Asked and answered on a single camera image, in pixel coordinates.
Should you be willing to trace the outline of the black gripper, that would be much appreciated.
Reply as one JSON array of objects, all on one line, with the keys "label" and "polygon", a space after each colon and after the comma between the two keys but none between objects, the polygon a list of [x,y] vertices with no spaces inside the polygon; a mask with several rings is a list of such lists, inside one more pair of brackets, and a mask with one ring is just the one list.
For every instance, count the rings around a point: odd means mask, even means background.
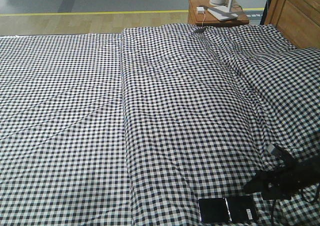
[{"label": "black gripper", "polygon": [[275,145],[268,152],[284,161],[284,167],[273,171],[257,171],[255,176],[244,185],[245,193],[267,193],[267,199],[291,199],[303,189],[320,182],[320,156],[297,161],[283,148]]}]

